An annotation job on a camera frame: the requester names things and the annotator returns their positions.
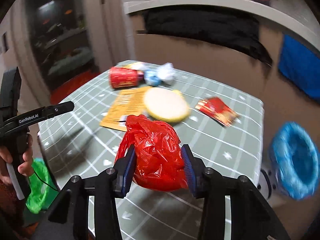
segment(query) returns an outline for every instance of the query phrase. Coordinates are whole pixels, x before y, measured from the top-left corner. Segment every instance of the floor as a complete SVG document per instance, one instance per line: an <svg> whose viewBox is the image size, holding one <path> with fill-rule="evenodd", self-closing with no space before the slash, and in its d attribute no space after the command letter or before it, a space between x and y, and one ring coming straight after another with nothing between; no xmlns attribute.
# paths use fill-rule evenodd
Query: floor
<svg viewBox="0 0 320 240"><path fill-rule="evenodd" d="M86 84L88 81L98 76L99 72L92 72L91 70L87 70L69 81L65 82L63 85L55 89L51 93L50 102L52 105L56 105L60 103L64 98L70 95L72 92L77 90L82 85Z"/></svg>

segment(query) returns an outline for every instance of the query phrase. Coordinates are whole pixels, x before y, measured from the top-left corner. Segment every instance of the round yellow sponge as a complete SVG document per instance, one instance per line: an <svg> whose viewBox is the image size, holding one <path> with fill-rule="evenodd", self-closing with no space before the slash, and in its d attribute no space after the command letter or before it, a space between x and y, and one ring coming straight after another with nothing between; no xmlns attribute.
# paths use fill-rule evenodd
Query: round yellow sponge
<svg viewBox="0 0 320 240"><path fill-rule="evenodd" d="M165 122L180 122L189 115L189 105L177 90L150 88L144 105L153 118Z"/></svg>

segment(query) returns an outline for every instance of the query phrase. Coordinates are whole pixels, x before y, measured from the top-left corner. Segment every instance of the finger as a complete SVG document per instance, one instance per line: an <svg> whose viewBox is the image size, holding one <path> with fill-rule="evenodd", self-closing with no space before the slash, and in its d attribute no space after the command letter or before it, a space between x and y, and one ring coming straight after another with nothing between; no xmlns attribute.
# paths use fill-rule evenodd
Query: finger
<svg viewBox="0 0 320 240"><path fill-rule="evenodd" d="M28 161L28 162L24 162L23 164L21 164L18 167L19 173L23 174L25 176L31 176L34 172L32 166L31 166L32 162L33 162L33 160Z"/></svg>
<svg viewBox="0 0 320 240"><path fill-rule="evenodd" d="M33 144L33 138L31 134L28 134L28 146L31 148L32 144Z"/></svg>
<svg viewBox="0 0 320 240"><path fill-rule="evenodd" d="M32 155L33 155L33 152L32 150L27 150L23 155L22 155L22 158L25 162L29 162L31 161L33 158L32 158Z"/></svg>
<svg viewBox="0 0 320 240"><path fill-rule="evenodd" d="M5 146L0 146L0 156L7 163L12 163L12 156Z"/></svg>

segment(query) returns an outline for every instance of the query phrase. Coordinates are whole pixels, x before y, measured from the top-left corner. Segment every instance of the checkered tablecloth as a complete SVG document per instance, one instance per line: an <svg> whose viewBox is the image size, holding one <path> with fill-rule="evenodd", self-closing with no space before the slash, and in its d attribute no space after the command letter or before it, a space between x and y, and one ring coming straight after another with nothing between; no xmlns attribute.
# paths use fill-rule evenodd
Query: checkered tablecloth
<svg viewBox="0 0 320 240"><path fill-rule="evenodd" d="M133 63L125 61L120 65ZM151 68L158 65L148 64ZM222 83L176 70L175 83L167 89L180 90L192 108L191 115L174 126L182 144L224 176L248 176L257 185L260 174L263 103ZM124 132L99 126L116 99L108 71L80 87L64 101L73 101L73 112L40 123L44 155L60 188L73 175L95 176L113 161ZM194 109L200 98L218 96L240 118L224 128ZM94 197L89 198L89 229L94 233ZM196 239L203 200L187 190L156 192L132 184L124 199L117 199L123 239ZM226 197L225 239L231 234L230 198Z"/></svg>

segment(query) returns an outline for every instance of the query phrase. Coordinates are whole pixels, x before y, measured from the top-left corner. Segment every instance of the blue bin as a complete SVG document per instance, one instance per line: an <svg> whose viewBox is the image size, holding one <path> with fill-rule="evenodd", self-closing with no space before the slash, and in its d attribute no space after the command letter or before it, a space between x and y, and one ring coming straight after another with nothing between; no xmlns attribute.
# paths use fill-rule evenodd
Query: blue bin
<svg viewBox="0 0 320 240"><path fill-rule="evenodd" d="M284 124L272 140L269 156L283 194L296 200L314 194L319 184L319 152L301 126Z"/></svg>

